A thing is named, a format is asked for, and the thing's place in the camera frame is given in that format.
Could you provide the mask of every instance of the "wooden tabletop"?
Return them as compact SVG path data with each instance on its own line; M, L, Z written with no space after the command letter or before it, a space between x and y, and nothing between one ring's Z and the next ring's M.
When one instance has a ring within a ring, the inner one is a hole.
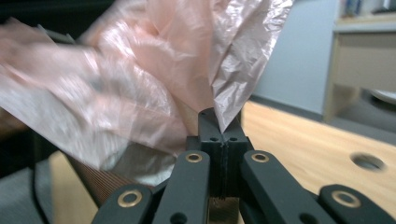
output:
M396 218L396 146L251 102L242 115L253 146L276 156L304 188L318 194L322 186L345 185ZM351 156L363 153L385 166L379 171L360 168Z
M275 155L306 189L341 184L360 191L396 217L396 147L247 102L243 127L256 149ZM370 154L385 165L360 168L351 155ZM50 158L54 222L90 223L97 211L61 154Z

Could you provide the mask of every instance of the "crumpled plastic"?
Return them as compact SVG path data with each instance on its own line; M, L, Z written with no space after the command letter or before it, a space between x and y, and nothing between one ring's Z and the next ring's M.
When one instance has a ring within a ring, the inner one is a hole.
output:
M222 132L241 110L291 5L119 0L83 46L11 22L0 28L0 107L77 160L154 186L201 110L215 107Z

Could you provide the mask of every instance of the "plastic bag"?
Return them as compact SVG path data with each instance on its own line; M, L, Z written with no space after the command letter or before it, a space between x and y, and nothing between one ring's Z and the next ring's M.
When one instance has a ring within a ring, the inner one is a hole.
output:
M240 111L291 3L117 1L86 47L13 22L0 29L0 107L79 161L156 185L199 111L214 106L222 131Z

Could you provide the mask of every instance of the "black cable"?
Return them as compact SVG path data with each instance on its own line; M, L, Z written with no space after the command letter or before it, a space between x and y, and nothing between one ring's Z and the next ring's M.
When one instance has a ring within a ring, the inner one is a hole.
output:
M31 183L33 203L35 204L35 209L37 210L37 213L40 216L41 221L44 224L50 224L48 219L47 219L46 214L44 213L43 208L41 207L40 202L38 201L37 193L35 191L35 169L36 169L36 166L35 166L35 164L33 164L31 182L30 182Z
M40 201L38 200L37 197L37 192L35 188L35 177L36 177L36 163L40 159L40 150L41 150L41 144L40 144L40 139L38 133L32 131L32 140L33 140L33 162L30 166L32 169L32 175L31 175L31 190L32 190L32 199L33 203L35 204L35 209L37 210L38 215L41 218L41 221L44 224L50 224L49 220L47 219L46 214L44 213L43 208L41 207Z

